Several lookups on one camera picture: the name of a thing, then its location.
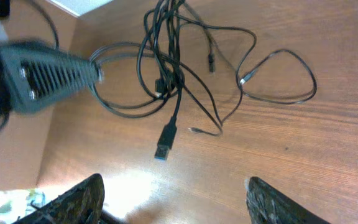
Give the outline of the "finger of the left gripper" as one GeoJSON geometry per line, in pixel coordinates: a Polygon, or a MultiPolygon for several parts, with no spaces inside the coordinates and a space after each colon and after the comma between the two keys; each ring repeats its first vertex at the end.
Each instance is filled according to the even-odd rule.
{"type": "Polygon", "coordinates": [[[34,114],[99,81],[99,67],[42,42],[0,46],[12,109],[34,114]]]}

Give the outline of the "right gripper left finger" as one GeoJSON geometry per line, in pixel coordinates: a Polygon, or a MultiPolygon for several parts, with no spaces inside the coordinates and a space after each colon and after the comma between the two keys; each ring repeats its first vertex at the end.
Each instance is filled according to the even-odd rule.
{"type": "Polygon", "coordinates": [[[104,203],[104,182],[101,174],[93,174],[59,195],[43,207],[14,224],[97,224],[104,203]]]}

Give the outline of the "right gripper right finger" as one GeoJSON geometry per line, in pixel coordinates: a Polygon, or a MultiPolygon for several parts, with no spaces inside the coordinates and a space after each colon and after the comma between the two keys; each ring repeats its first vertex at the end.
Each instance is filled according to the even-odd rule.
{"type": "Polygon", "coordinates": [[[251,177],[246,190],[246,205],[252,224],[328,223],[259,177],[251,177]]]}

